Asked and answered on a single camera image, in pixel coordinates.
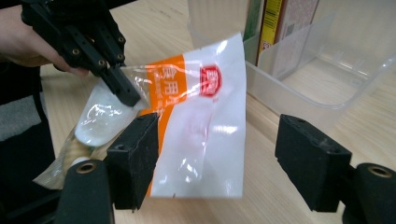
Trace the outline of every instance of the finger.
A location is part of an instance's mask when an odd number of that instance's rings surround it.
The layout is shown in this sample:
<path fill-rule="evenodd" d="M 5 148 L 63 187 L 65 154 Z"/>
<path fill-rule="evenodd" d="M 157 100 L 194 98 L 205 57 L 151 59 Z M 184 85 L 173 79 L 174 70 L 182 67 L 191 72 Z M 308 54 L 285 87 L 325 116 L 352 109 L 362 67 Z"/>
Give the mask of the finger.
<path fill-rule="evenodd" d="M 8 58 L 9 61 L 25 66 L 25 67 L 37 67 L 44 64 L 50 63 L 50 61 L 41 56 L 29 57 L 29 58 Z"/>
<path fill-rule="evenodd" d="M 50 61 L 51 63 L 55 64 L 61 70 L 78 75 L 80 77 L 85 77 L 88 75 L 89 71 L 87 69 L 71 67 L 64 60 L 64 58 L 61 57 L 58 52 L 38 34 L 33 34 L 32 41 L 35 43 L 35 51 L 42 55 L 44 58 L 48 59 L 48 61 Z"/>

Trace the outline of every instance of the black sleeve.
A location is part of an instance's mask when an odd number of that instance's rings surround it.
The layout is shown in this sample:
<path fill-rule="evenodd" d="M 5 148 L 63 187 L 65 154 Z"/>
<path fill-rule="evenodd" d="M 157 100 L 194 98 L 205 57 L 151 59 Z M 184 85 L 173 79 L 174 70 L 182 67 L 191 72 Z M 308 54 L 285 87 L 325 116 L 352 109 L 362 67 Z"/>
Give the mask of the black sleeve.
<path fill-rule="evenodd" d="M 20 4 L 21 4 L 20 0 L 1 0 L 0 8 L 14 7 L 14 6 L 20 5 Z"/>

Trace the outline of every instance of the plastic bag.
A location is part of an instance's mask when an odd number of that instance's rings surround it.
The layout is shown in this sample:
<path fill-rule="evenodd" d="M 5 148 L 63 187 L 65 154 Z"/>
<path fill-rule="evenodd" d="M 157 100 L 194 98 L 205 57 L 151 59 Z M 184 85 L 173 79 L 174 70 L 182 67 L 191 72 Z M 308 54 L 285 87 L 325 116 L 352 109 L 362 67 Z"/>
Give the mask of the plastic bag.
<path fill-rule="evenodd" d="M 61 189 L 64 170 L 70 161 L 78 161 L 65 155 L 103 159 L 106 146 L 102 144 L 117 137 L 136 110 L 147 106 L 147 99 L 150 109 L 140 114 L 160 115 L 160 157 L 148 195 L 242 197 L 246 70 L 241 35 L 160 62 L 123 67 L 122 71 L 141 93 L 142 104 L 132 109 L 118 105 L 117 97 L 99 83 L 76 131 L 65 141 L 61 156 L 35 181 L 50 189 Z M 121 117 L 120 111 L 126 114 Z M 93 125 L 95 119 L 100 119 L 100 125 Z M 104 127 L 112 127 L 113 131 L 102 135 Z M 68 152 L 76 139 L 82 143 L 79 154 Z"/>

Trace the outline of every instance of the person's hand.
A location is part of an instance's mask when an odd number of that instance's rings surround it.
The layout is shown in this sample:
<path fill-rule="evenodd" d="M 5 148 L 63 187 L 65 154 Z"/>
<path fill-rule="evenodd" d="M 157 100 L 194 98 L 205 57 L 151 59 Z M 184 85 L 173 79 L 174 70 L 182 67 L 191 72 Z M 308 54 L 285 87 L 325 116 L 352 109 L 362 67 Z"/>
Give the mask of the person's hand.
<path fill-rule="evenodd" d="M 68 65 L 31 26 L 24 24 L 21 12 L 21 6 L 0 9 L 0 62 L 27 67 L 53 63 L 65 72 L 88 75 L 88 70 Z"/>

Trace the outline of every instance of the red logo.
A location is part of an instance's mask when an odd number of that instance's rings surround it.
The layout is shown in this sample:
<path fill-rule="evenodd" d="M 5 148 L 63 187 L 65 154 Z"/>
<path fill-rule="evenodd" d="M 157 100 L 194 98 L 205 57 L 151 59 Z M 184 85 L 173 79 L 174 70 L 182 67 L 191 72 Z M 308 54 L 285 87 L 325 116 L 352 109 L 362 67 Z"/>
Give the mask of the red logo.
<path fill-rule="evenodd" d="M 221 88 L 221 72 L 216 65 L 201 67 L 201 95 L 212 97 Z"/>

